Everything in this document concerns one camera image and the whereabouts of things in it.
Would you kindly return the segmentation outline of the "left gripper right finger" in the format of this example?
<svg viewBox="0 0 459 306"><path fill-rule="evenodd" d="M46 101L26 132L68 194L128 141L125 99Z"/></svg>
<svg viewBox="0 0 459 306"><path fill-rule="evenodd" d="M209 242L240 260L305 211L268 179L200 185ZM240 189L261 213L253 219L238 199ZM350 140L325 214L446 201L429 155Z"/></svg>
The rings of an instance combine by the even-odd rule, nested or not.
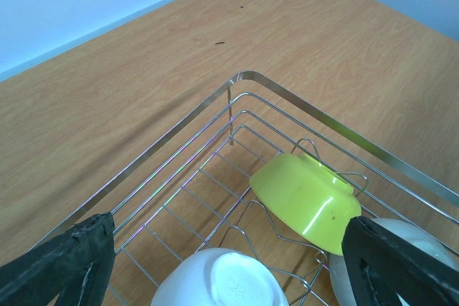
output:
<svg viewBox="0 0 459 306"><path fill-rule="evenodd" d="M351 219L342 251L357 305L458 304L458 270L371 219Z"/></svg>

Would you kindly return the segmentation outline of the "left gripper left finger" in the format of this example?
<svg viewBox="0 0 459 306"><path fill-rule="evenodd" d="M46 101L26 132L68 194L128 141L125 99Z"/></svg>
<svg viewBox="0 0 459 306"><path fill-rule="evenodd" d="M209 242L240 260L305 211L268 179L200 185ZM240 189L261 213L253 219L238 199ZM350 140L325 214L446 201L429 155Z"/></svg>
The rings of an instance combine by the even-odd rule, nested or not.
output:
<svg viewBox="0 0 459 306"><path fill-rule="evenodd" d="M2 305L101 305L113 270L115 223L96 214L1 267Z"/></svg>

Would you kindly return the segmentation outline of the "white bowl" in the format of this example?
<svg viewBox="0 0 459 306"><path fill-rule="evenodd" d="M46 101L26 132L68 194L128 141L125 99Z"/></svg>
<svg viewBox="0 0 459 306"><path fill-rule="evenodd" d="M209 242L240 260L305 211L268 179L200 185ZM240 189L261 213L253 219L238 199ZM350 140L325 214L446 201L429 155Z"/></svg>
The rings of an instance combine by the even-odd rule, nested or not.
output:
<svg viewBox="0 0 459 306"><path fill-rule="evenodd" d="M458 268L443 245L419 238L395 219L356 217L342 256L331 255L331 286L340 305L457 305Z"/></svg>
<svg viewBox="0 0 459 306"><path fill-rule="evenodd" d="M160 284L152 305L287 305L270 270L257 259L226 249L203 249Z"/></svg>

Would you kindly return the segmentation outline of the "yellow-green bowl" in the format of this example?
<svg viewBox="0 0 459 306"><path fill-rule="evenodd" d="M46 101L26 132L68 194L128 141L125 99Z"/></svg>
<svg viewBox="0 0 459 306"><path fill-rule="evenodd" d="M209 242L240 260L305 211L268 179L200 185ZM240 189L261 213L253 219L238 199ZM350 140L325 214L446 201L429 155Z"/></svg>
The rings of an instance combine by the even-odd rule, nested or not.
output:
<svg viewBox="0 0 459 306"><path fill-rule="evenodd" d="M250 178L261 202L295 233L341 256L350 220L361 216L353 186L312 156L281 153Z"/></svg>

